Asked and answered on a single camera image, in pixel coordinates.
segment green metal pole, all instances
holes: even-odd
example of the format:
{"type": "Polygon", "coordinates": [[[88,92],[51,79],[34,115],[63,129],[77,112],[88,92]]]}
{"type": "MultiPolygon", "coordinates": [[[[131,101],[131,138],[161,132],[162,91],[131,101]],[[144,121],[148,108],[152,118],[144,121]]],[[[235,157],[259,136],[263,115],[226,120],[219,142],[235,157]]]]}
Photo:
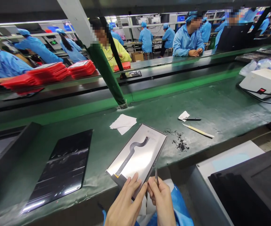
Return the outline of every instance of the green metal pole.
{"type": "Polygon", "coordinates": [[[114,99],[120,108],[126,108],[127,103],[123,92],[114,77],[112,69],[102,51],[100,45],[95,41],[95,36],[79,0],[57,0],[68,20],[73,25],[79,39],[85,45],[95,66],[108,86],[114,99]]]}
{"type": "Polygon", "coordinates": [[[106,85],[108,86],[111,94],[121,108],[126,108],[127,103],[124,99],[123,92],[114,77],[111,67],[102,51],[101,46],[98,43],[92,44],[89,48],[86,48],[92,61],[99,70],[102,78],[104,79],[106,85]]]}

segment ponytail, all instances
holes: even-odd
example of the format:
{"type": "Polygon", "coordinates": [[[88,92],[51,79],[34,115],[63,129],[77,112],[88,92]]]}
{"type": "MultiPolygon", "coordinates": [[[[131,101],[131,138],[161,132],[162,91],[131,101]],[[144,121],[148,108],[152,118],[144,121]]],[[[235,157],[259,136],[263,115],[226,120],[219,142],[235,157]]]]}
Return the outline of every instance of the ponytail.
{"type": "Polygon", "coordinates": [[[63,34],[60,34],[60,37],[61,37],[62,43],[63,43],[63,45],[65,46],[65,48],[67,48],[69,51],[72,51],[73,48],[72,48],[72,46],[69,44],[69,42],[66,40],[66,38],[64,37],[64,35],[63,35],[63,34]]]}

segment green workbench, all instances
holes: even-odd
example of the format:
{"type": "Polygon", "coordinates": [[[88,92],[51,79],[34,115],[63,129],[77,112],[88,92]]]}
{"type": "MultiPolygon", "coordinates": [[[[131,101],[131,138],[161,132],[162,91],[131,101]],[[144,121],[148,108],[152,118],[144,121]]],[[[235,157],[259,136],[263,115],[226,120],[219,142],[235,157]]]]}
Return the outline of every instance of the green workbench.
{"type": "Polygon", "coordinates": [[[161,168],[271,122],[271,105],[252,99],[235,87],[243,79],[237,75],[238,72],[239,69],[222,71],[218,75],[160,87],[158,92],[166,94],[162,96],[153,97],[153,91],[146,91],[150,99],[131,103],[125,110],[109,109],[44,125],[0,186],[0,225],[25,225],[115,187],[116,184],[105,170],[140,123],[159,131],[170,128],[184,133],[182,138],[190,149],[187,152],[177,150],[175,144],[172,144],[176,138],[169,135],[157,162],[157,167],[161,168]],[[215,138],[204,137],[184,127],[177,118],[185,110],[192,117],[202,119],[187,124],[215,138]],[[120,114],[136,117],[138,121],[124,135],[109,128],[120,114]],[[30,213],[20,214],[57,140],[88,129],[94,132],[83,187],[30,213]]]}

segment yellow jacket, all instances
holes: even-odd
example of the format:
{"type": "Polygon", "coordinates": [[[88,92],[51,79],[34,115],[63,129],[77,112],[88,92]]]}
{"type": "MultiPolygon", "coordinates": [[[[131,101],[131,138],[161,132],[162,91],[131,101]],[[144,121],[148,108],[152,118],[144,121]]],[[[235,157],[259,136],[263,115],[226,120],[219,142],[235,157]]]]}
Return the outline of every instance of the yellow jacket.
{"type": "MultiPolygon", "coordinates": [[[[122,54],[122,57],[120,57],[121,62],[131,62],[131,57],[129,55],[129,53],[124,49],[124,47],[119,43],[118,40],[114,39],[114,44],[117,48],[117,52],[122,54]]],[[[106,59],[108,60],[109,64],[111,67],[114,67],[115,65],[117,65],[115,58],[112,56],[112,51],[110,46],[108,47],[102,47],[103,52],[106,56],[106,59]]]]}

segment stack of red trays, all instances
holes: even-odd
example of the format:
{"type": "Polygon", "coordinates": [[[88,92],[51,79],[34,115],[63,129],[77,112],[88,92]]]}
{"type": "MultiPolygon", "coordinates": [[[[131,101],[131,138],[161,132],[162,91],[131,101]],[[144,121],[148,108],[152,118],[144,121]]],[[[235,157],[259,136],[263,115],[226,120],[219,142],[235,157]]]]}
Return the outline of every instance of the stack of red trays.
{"type": "MultiPolygon", "coordinates": [[[[130,62],[124,62],[124,63],[122,63],[122,66],[123,66],[123,69],[124,69],[124,70],[130,69],[130,68],[131,68],[130,62]]],[[[120,69],[119,69],[119,66],[117,66],[117,65],[114,66],[113,70],[114,70],[115,72],[119,71],[119,70],[120,70],[120,69]]]]}
{"type": "Polygon", "coordinates": [[[74,79],[92,75],[95,72],[94,63],[91,60],[74,63],[68,68],[69,73],[74,79]]]}
{"type": "Polygon", "coordinates": [[[27,72],[39,85],[61,81],[69,76],[69,72],[62,62],[44,64],[27,72]]]}
{"type": "Polygon", "coordinates": [[[37,83],[32,76],[28,74],[22,74],[3,82],[0,85],[11,90],[20,90],[31,86],[36,86],[37,83]]]}

